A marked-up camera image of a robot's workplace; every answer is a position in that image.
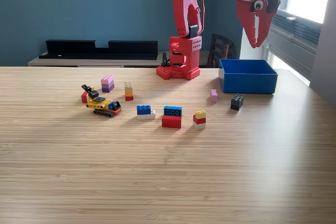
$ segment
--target pink lego brick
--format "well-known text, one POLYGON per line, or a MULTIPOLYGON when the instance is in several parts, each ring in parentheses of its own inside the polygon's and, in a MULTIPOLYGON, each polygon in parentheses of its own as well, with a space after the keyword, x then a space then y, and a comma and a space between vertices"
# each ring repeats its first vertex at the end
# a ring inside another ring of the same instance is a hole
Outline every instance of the pink lego brick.
POLYGON ((217 102, 218 96, 217 96, 217 91, 215 89, 211 89, 210 99, 211 99, 211 102, 213 103, 217 102))
POLYGON ((101 84, 110 84, 114 80, 112 74, 107 74, 104 76, 103 79, 101 79, 101 84))

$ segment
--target stacked lego bricks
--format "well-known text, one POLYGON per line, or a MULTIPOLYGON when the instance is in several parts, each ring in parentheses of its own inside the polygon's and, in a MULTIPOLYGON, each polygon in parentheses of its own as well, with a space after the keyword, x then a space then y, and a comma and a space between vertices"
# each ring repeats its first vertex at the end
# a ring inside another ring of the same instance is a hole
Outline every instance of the stacked lego bricks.
POLYGON ((150 105, 138 105, 136 118, 138 120, 154 120, 155 110, 151 110, 150 105))
POLYGON ((103 93, 110 93, 114 88, 114 78, 113 75, 107 74, 101 79, 101 91, 103 93))
POLYGON ((182 127, 182 108, 165 106, 163 108, 162 127, 180 129, 182 127))
POLYGON ((204 110, 197 111, 194 114, 194 122, 193 126, 197 130, 205 129, 205 123, 206 123, 206 112, 204 110))
POLYGON ((125 101, 133 101, 133 86, 132 82, 125 82, 125 101))

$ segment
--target table surface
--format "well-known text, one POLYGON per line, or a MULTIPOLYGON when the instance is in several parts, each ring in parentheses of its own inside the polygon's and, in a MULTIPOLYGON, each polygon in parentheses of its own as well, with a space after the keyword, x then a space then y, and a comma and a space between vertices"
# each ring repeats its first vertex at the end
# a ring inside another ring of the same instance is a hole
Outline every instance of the table surface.
POLYGON ((336 110, 278 73, 274 95, 247 94, 236 112, 216 69, 165 81, 155 69, 0 68, 0 223, 334 223, 336 110), (122 106, 111 119, 80 101, 109 73, 105 97, 122 106), (137 104, 156 120, 138 121, 137 104), (161 127, 165 105, 183 107, 182 129, 161 127))

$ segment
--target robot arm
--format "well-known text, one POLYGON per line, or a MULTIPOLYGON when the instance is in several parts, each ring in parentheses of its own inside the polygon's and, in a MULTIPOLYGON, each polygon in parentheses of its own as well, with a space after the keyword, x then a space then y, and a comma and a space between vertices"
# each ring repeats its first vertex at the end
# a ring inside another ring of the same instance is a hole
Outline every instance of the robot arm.
MULTIPOLYGON (((201 20, 197 0, 174 0, 173 2, 178 36, 181 38, 189 36, 189 27, 193 25, 198 26, 198 34, 200 34, 204 29, 204 7, 201 20)), ((237 0, 238 18, 253 48, 260 47, 265 41, 279 5, 280 0, 237 0), (255 27, 256 17, 259 18, 258 36, 255 27)))

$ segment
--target white wall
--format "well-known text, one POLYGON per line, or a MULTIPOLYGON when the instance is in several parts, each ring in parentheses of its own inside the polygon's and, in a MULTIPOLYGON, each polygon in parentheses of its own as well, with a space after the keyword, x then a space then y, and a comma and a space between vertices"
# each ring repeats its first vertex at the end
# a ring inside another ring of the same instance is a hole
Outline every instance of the white wall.
POLYGON ((310 87, 336 105, 336 0, 328 0, 310 87))

